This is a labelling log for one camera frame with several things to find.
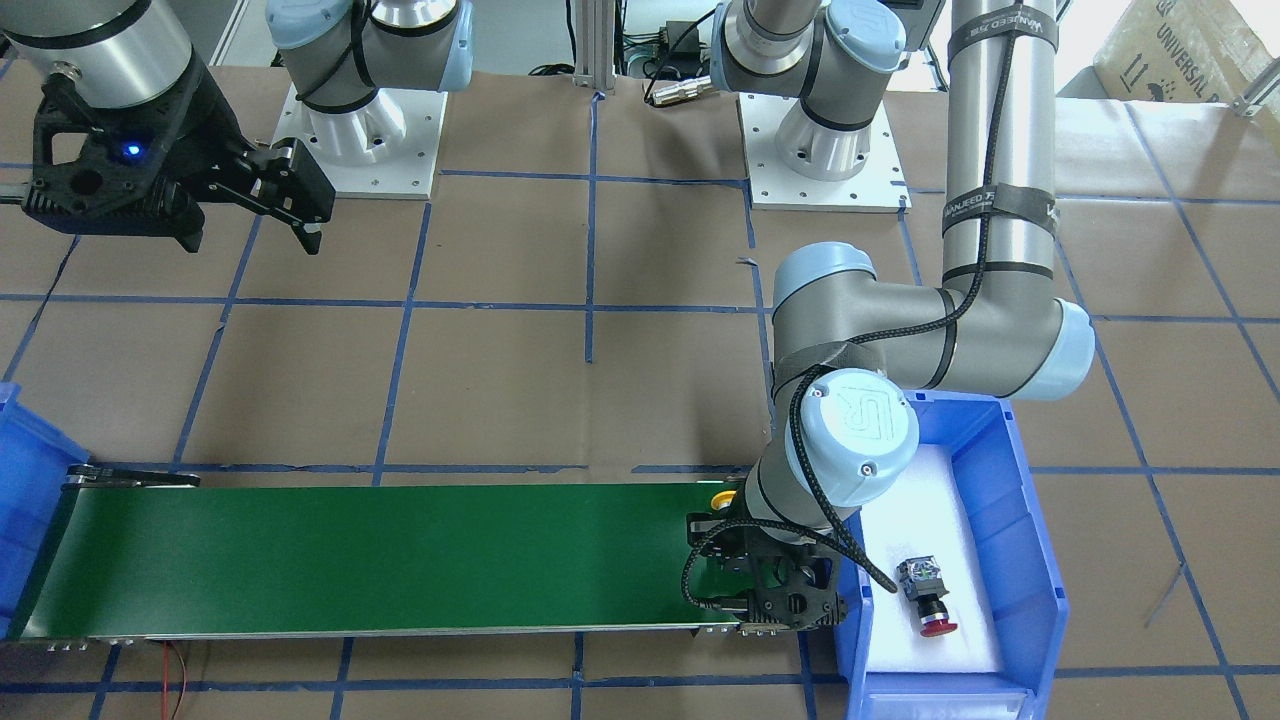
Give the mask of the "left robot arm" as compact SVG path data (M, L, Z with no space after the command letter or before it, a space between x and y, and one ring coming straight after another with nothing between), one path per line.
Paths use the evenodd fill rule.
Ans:
M844 561L897 592L847 520L919 447L908 391L1056 400L1091 370L1091 320L1053 296L1056 5L956 1L952 23L942 283L886 283L844 242L783 260L778 428L733 497L687 519L680 589L696 609L767 630L835 625Z

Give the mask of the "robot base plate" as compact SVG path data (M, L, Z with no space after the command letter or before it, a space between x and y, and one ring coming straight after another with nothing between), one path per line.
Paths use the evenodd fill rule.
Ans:
M306 108L289 87L274 140L298 138L340 199L429 200L445 92L381 88L346 114Z
M896 213L911 206L884 108L855 131L817 124L792 97L741 94L739 109L754 208Z

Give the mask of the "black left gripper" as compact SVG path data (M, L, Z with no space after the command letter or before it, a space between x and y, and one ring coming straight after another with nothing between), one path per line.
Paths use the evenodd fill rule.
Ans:
M849 615L838 592L844 552L829 537L803 528L800 543L774 538L781 521L690 512L684 600L727 612L744 630L808 632L837 626Z

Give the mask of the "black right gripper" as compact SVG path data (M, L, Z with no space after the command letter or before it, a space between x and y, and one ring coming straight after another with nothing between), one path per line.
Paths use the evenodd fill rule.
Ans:
M20 209L67 234L204 240L202 202L234 202L287 224L316 255L337 192L300 140L251 149L201 60L152 100L92 108L50 74L35 115L32 177Z

